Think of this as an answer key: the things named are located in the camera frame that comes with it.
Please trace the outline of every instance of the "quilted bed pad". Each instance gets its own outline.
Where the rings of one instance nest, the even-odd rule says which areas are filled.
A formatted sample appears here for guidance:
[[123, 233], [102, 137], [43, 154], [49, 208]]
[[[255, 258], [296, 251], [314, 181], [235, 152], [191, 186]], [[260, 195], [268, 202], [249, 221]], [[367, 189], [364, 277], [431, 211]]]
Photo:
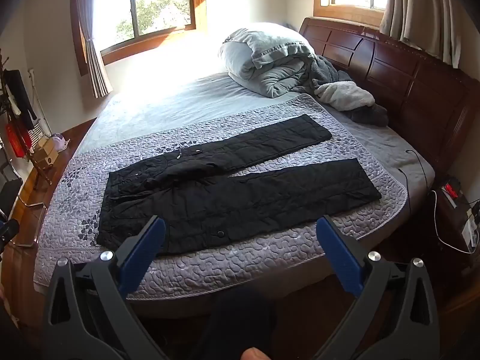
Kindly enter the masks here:
[[[56, 261], [62, 256], [81, 263], [91, 261], [100, 254], [102, 248], [95, 239], [109, 172], [148, 157], [227, 139], [303, 114], [308, 114], [327, 128], [332, 133], [332, 139], [244, 169], [234, 176], [357, 158], [382, 197], [359, 209], [340, 213], [333, 220], [345, 234], [357, 239], [379, 230], [405, 205], [405, 187], [321, 105], [309, 95], [301, 94], [284, 103], [76, 154], [69, 162], [45, 216], [35, 260], [34, 282], [40, 287], [47, 287]], [[156, 259], [129, 299], [178, 299], [210, 293], [322, 256], [323, 250], [315, 235], [315, 223], [308, 223], [217, 249]]]

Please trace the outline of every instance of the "window frame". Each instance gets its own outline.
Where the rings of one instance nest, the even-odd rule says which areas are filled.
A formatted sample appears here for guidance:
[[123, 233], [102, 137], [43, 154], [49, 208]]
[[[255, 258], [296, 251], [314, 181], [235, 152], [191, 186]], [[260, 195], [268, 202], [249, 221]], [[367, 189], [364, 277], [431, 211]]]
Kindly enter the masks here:
[[[206, 0], [190, 0], [190, 24], [179, 27], [165, 28], [164, 30], [138, 35], [138, 24], [135, 0], [130, 0], [132, 12], [133, 32], [135, 37], [101, 50], [105, 65], [120, 59], [132, 56], [143, 51], [159, 47], [165, 41], [179, 40], [188, 34], [206, 31]], [[81, 76], [88, 74], [85, 54], [85, 40], [80, 31], [76, 0], [70, 0], [70, 20], [73, 44]]]
[[328, 5], [321, 5], [321, 0], [313, 0], [313, 15], [315, 17], [354, 21], [379, 28], [385, 13], [384, 9], [372, 7], [374, 0], [370, 0], [371, 8], [332, 4], [332, 0], [328, 1]]

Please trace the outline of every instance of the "beige curtain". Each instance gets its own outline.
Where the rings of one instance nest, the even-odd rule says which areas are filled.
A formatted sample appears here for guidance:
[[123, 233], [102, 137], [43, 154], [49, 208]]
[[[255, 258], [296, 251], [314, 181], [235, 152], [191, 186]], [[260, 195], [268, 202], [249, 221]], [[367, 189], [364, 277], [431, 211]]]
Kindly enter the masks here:
[[93, 7], [94, 0], [77, 0], [78, 18], [85, 38], [85, 54], [92, 90], [95, 98], [100, 98], [108, 95], [113, 88], [105, 71], [102, 56], [93, 42]]
[[388, 0], [380, 32], [458, 68], [458, 20], [456, 0]]

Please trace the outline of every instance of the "silver bolt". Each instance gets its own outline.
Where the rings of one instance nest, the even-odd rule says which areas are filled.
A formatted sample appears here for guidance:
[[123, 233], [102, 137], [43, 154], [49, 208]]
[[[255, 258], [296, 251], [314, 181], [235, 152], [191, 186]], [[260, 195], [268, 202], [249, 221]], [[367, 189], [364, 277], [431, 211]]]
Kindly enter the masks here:
[[415, 265], [418, 268], [422, 268], [423, 267], [423, 260], [416, 257], [416, 258], [413, 259], [413, 265]]
[[100, 260], [102, 261], [109, 261], [113, 257], [113, 252], [111, 250], [105, 250], [100, 254]]
[[60, 257], [57, 261], [58, 266], [65, 266], [68, 263], [68, 259], [66, 257]]
[[371, 251], [368, 254], [368, 258], [371, 259], [372, 261], [379, 261], [382, 257], [379, 252], [377, 251]]

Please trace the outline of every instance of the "wooden headboard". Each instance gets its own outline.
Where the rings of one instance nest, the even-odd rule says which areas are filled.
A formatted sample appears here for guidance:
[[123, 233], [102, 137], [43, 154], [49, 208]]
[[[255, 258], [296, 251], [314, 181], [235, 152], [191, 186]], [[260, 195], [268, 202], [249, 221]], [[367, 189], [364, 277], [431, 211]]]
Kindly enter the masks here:
[[389, 126], [437, 176], [448, 171], [480, 105], [480, 82], [361, 25], [306, 18], [300, 33], [388, 110]]

